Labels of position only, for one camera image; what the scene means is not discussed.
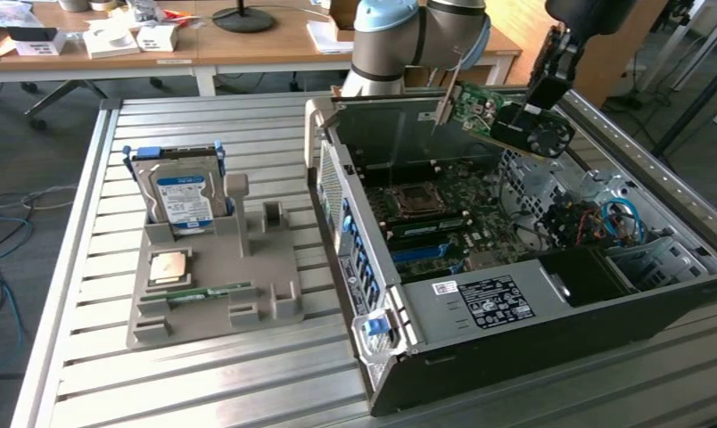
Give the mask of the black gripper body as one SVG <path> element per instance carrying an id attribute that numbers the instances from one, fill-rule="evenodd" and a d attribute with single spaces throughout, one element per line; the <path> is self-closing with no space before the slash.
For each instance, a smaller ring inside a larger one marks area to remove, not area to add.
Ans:
<path id="1" fill-rule="evenodd" d="M 635 0 L 546 0 L 546 12 L 576 35 L 610 35 L 623 25 Z"/>

